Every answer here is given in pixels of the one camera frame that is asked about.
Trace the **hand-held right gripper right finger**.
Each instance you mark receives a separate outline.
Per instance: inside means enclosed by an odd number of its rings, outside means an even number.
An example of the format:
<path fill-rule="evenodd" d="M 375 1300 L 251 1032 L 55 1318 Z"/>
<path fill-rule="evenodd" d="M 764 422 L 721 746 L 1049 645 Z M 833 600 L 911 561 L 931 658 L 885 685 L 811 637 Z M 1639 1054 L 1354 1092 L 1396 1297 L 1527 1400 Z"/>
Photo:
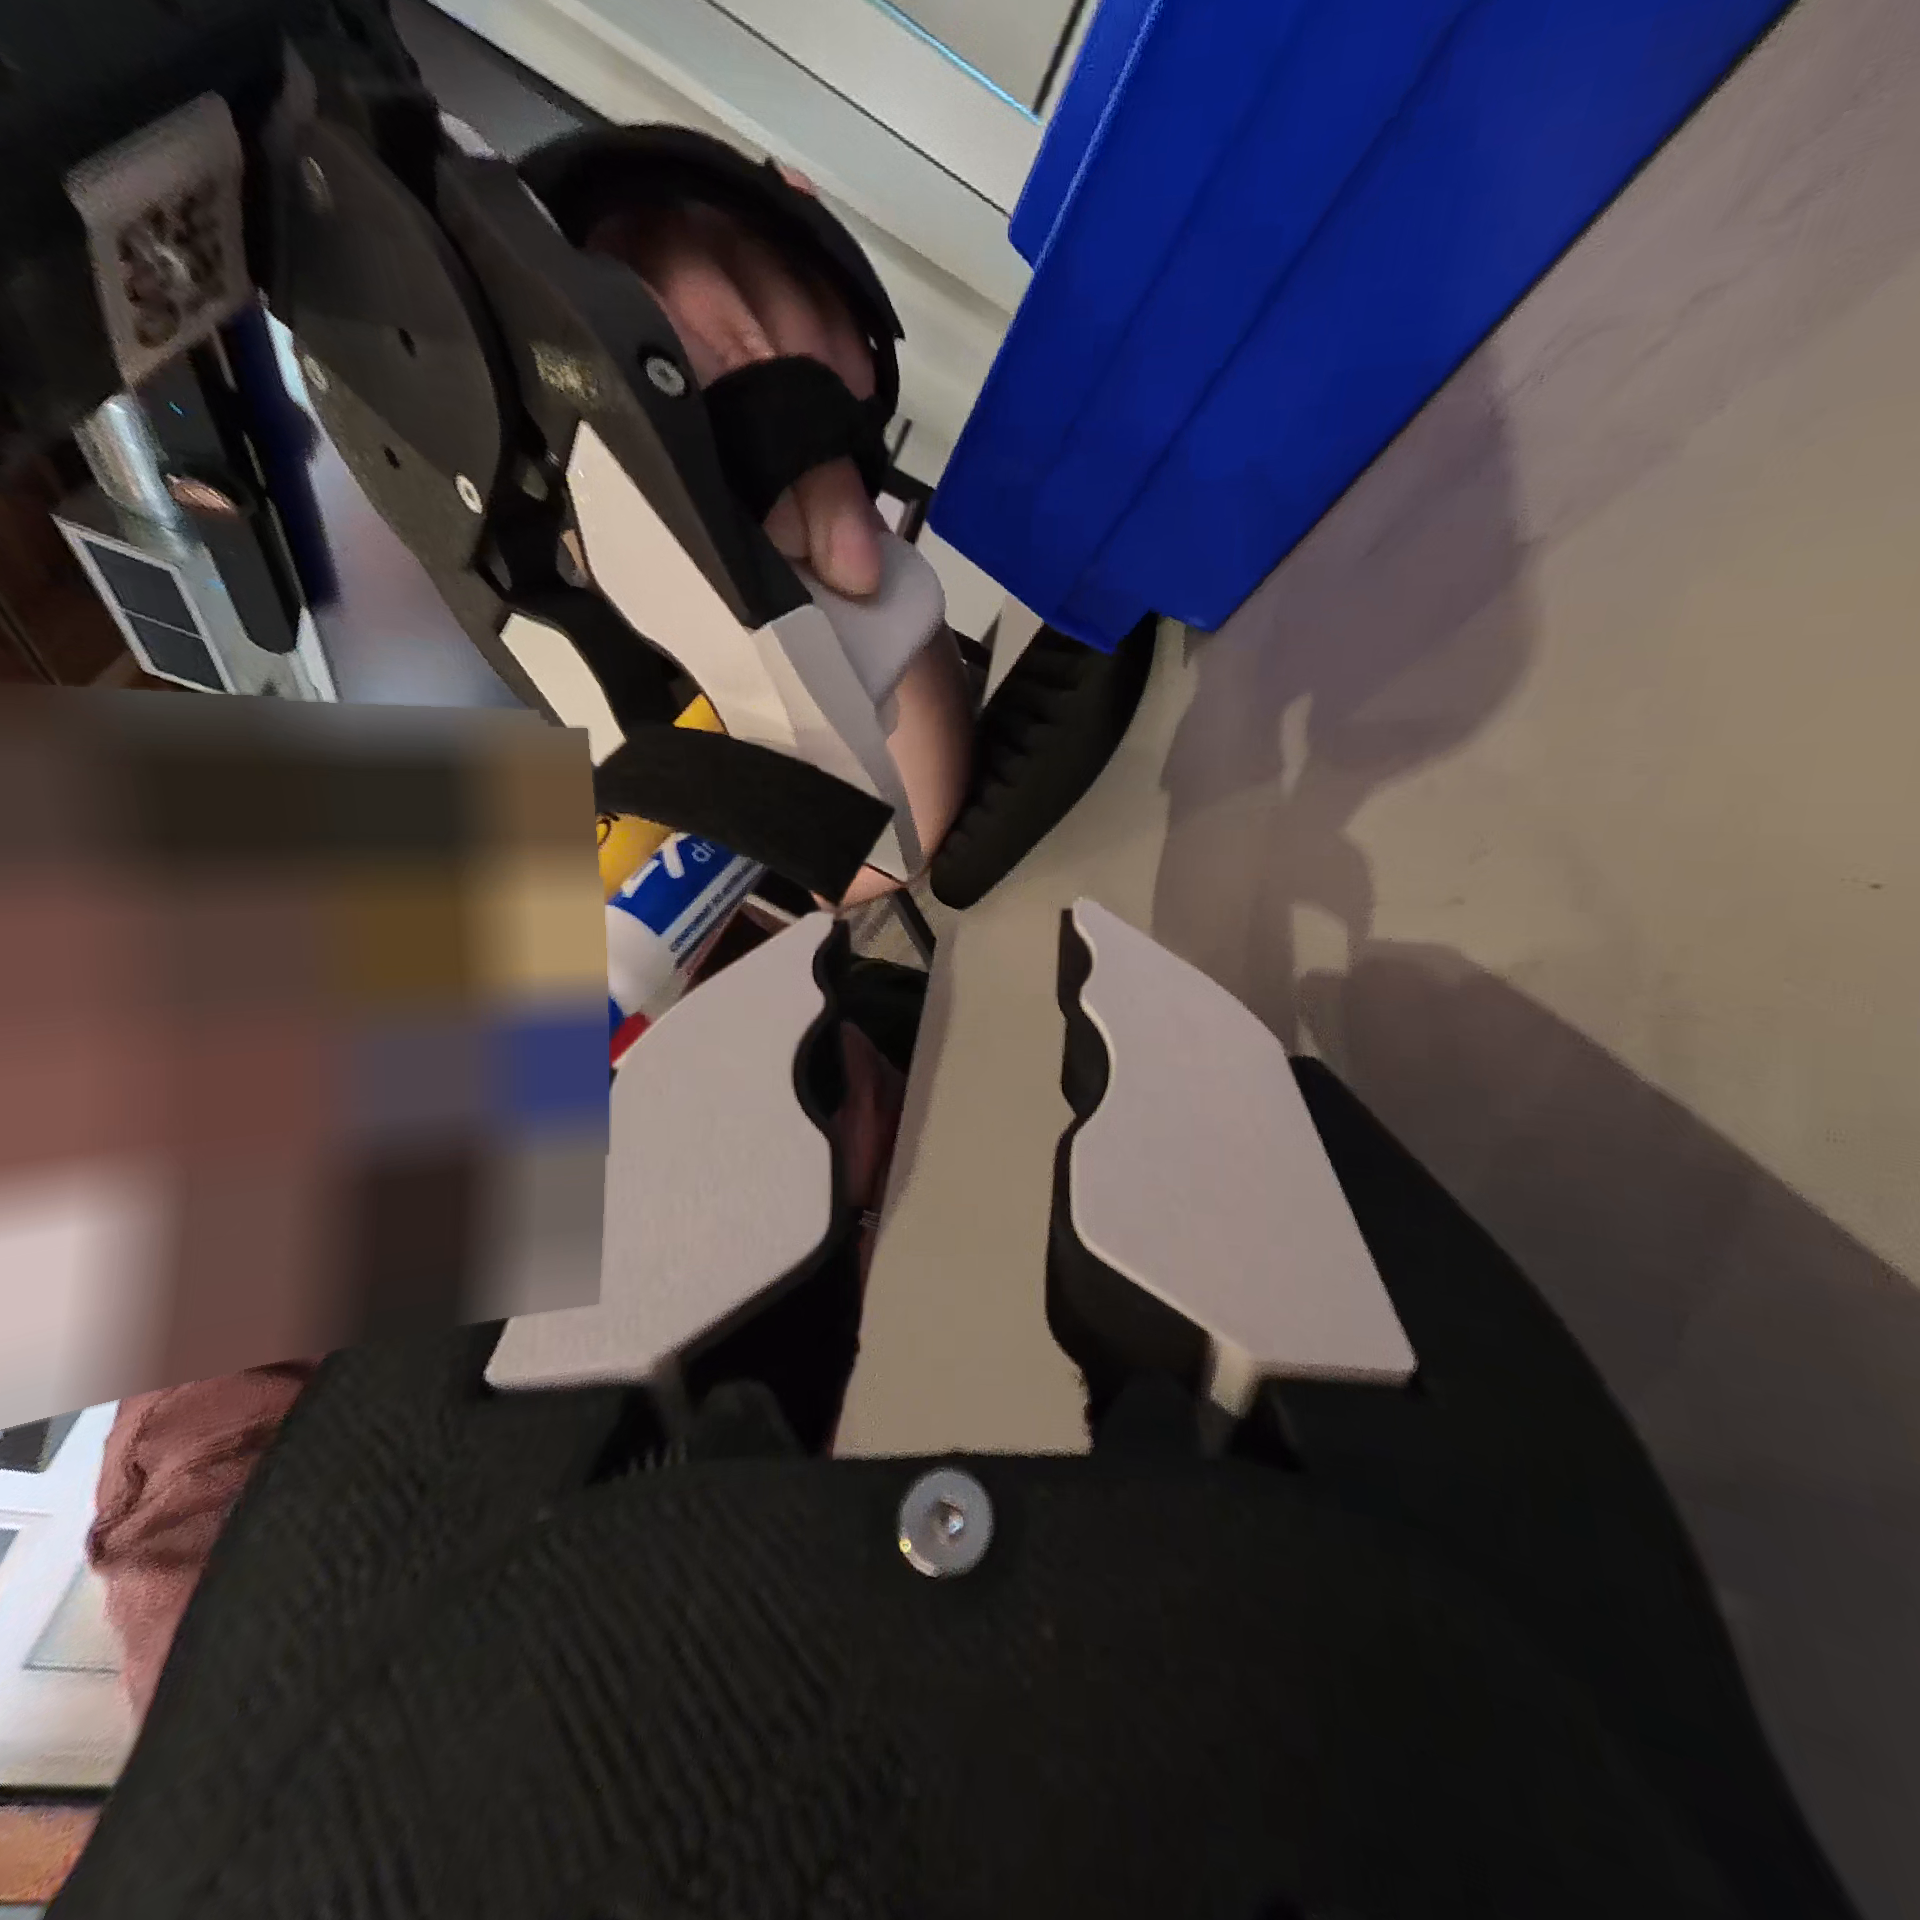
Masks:
<path fill-rule="evenodd" d="M 1402 1388 L 1417 1355 L 1283 1042 L 1093 899 L 1060 922 L 1048 1325 L 1101 1422 L 1165 1380 L 1225 1424 L 1274 1380 Z"/>

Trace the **blue dry erase marker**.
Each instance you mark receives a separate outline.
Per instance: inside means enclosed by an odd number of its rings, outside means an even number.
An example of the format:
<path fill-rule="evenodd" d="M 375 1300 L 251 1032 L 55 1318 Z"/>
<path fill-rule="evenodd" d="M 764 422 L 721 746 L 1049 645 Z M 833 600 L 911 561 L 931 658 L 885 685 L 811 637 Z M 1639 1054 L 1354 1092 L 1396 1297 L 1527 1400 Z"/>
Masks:
<path fill-rule="evenodd" d="M 761 876 L 756 859 L 676 832 L 609 902 L 609 994 L 663 1017 Z"/>

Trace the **blue plastic bin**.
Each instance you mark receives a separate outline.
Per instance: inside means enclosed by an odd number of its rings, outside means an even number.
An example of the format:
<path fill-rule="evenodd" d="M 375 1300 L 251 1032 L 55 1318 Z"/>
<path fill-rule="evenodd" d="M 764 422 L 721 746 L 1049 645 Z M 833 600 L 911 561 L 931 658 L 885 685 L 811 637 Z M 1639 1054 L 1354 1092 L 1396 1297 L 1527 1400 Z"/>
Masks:
<path fill-rule="evenodd" d="M 1096 650 L 1215 632 L 1783 12 L 1099 4 L 931 530 Z"/>

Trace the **yellow highlighter marker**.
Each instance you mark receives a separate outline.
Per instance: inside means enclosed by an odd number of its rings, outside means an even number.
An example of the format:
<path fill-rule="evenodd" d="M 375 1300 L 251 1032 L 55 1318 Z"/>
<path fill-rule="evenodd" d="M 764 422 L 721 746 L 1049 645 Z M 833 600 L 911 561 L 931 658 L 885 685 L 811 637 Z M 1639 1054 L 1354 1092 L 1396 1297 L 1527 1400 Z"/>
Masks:
<path fill-rule="evenodd" d="M 707 702 L 692 699 L 676 720 L 680 729 L 722 733 L 725 724 Z M 597 805 L 597 866 L 603 899 L 615 900 L 625 888 L 658 856 L 676 835 L 675 828 L 645 820 L 637 814 Z"/>

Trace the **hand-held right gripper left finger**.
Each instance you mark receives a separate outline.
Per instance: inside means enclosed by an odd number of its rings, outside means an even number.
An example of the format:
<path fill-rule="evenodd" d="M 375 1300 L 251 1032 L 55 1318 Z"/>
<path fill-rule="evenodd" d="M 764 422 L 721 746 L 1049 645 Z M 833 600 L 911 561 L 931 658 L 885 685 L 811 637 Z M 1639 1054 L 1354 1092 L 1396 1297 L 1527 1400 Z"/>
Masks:
<path fill-rule="evenodd" d="M 643 1392 L 666 1433 L 765 1394 L 828 1450 L 857 1355 L 857 1206 L 833 1139 L 848 928 L 808 917 L 666 1012 L 615 1070 L 599 1302 L 509 1321 L 501 1397 Z"/>

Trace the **grey device with dark panels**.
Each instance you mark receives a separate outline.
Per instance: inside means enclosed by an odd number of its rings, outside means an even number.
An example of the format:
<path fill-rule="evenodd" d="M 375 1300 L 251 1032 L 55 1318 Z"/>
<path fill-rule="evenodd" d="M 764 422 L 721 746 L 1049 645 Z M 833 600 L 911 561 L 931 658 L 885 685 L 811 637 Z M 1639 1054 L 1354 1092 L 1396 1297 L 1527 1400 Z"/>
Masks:
<path fill-rule="evenodd" d="M 329 704 L 338 699 L 308 605 L 303 547 L 273 493 L 267 422 L 289 422 L 277 374 L 218 333 L 72 426 L 85 482 L 55 529 L 137 670 L 172 688 Z"/>

